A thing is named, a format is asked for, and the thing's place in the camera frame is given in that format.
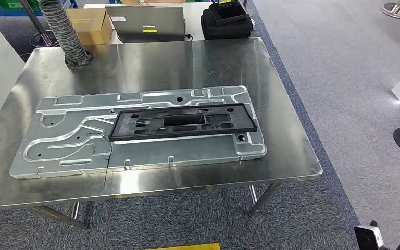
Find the flexible duct hose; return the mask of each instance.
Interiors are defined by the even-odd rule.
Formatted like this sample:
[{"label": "flexible duct hose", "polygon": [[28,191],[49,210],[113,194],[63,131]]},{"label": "flexible duct hose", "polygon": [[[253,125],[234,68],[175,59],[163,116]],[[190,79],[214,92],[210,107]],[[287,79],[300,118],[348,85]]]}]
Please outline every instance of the flexible duct hose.
[{"label": "flexible duct hose", "polygon": [[68,68],[79,68],[90,63],[93,56],[85,51],[59,0],[41,0],[39,8],[65,53]]}]

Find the black case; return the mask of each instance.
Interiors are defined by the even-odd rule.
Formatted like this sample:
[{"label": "black case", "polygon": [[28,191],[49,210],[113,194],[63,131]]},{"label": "black case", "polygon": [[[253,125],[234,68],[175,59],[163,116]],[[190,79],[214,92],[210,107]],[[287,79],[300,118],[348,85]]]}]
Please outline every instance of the black case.
[{"label": "black case", "polygon": [[203,10],[202,30],[205,40],[247,38],[253,30],[250,18],[232,22],[223,26],[216,26],[210,9]]}]

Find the stainless steel table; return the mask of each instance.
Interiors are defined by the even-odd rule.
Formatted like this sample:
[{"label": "stainless steel table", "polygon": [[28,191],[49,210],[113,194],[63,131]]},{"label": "stainless steel table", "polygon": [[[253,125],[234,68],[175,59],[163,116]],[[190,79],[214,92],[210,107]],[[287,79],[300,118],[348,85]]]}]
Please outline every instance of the stainless steel table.
[{"label": "stainless steel table", "polygon": [[[60,48],[36,49],[0,111],[0,209],[34,211],[77,228],[80,201],[248,185],[253,215],[281,182],[313,180],[322,169],[261,39],[97,46],[71,71]],[[21,180],[8,173],[40,99],[47,96],[245,85],[267,155],[229,164]],[[257,201],[253,184],[270,183]],[[45,205],[76,202],[72,217]]]}]

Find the laptop lid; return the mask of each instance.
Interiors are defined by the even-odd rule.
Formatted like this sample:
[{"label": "laptop lid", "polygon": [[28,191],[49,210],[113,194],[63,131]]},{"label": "laptop lid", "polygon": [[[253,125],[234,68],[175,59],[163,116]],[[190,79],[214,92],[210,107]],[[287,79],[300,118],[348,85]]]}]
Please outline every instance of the laptop lid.
[{"label": "laptop lid", "polygon": [[123,43],[184,41],[182,7],[106,6]]}]

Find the cardboard box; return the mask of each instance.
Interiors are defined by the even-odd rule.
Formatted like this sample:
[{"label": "cardboard box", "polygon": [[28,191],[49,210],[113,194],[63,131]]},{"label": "cardboard box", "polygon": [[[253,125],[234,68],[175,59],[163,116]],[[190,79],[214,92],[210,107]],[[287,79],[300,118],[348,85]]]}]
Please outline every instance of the cardboard box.
[{"label": "cardboard box", "polygon": [[113,28],[105,9],[67,9],[83,46],[109,44]]}]

